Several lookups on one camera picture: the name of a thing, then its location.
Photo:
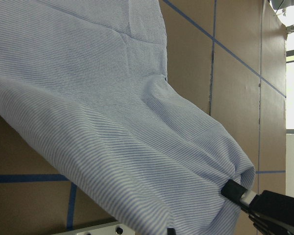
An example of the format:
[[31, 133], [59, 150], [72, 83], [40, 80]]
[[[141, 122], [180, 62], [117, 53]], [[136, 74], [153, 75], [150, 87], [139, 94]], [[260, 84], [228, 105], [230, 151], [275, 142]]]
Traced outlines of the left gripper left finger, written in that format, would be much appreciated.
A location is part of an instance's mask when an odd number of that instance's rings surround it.
[[174, 228], [167, 228], [167, 235], [176, 235], [176, 231]]

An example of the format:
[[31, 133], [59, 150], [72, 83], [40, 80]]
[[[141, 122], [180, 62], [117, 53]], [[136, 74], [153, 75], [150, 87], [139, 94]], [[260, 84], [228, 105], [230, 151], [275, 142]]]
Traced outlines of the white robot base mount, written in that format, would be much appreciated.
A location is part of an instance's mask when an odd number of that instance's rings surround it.
[[122, 223], [111, 222], [55, 235], [135, 235], [135, 231]]

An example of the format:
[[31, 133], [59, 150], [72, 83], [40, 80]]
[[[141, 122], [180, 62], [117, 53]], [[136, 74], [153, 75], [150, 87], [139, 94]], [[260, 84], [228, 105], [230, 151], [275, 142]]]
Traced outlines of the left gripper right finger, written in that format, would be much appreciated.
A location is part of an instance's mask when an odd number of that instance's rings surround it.
[[228, 180], [221, 194], [248, 214], [263, 235], [294, 235], [294, 198], [265, 190], [261, 194]]

